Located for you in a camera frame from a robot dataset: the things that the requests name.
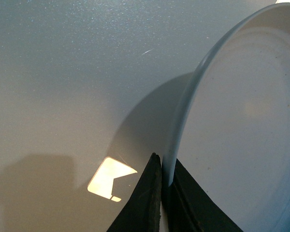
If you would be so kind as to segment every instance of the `scratch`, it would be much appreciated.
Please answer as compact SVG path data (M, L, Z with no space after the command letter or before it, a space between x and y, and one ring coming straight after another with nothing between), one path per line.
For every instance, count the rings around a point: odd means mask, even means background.
M119 155L119 156L121 157L121 155ZM121 159L125 162L125 160L122 157L121 157ZM125 162L125 163L126 163L126 165L128 165L127 162Z
M147 52L150 52L151 50L153 50L153 48L150 49L150 50L148 50L148 51L146 51L146 52L144 52L143 54L141 54L141 56L142 56L142 55L145 55Z

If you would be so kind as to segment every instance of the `white table surface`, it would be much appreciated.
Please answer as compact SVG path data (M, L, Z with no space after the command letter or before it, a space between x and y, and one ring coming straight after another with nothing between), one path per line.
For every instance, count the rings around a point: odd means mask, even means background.
M0 232L105 231L199 62L273 3L1 0ZM138 171L119 203L87 192L107 156Z

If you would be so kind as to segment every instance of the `black object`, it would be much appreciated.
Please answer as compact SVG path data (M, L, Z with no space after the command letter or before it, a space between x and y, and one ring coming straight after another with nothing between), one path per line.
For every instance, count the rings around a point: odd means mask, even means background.
M184 166L176 160L171 185L169 230L183 232L242 232L209 198Z
M161 163L153 153L129 201L108 232L158 232L161 202Z
M153 153L129 201L108 232L158 232L161 182L160 158ZM176 160L173 183L163 196L171 232L243 232L179 160Z

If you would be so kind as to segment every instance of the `light patch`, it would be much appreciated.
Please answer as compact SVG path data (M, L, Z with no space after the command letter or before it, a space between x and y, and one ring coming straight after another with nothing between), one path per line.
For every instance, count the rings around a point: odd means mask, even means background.
M87 189L89 192L119 202L121 201L119 197L112 196L114 179L133 173L137 171L116 159L106 157L89 182Z
M278 0L276 3L290 2L290 0Z
M249 101L244 105L244 113L248 117L262 118L271 113L271 103L269 101Z

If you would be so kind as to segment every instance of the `white plate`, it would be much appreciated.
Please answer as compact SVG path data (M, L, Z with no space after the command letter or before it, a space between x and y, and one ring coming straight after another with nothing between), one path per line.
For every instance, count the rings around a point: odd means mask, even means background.
M244 231L290 230L290 3L256 12L213 47L177 120L163 161L169 183L178 150Z

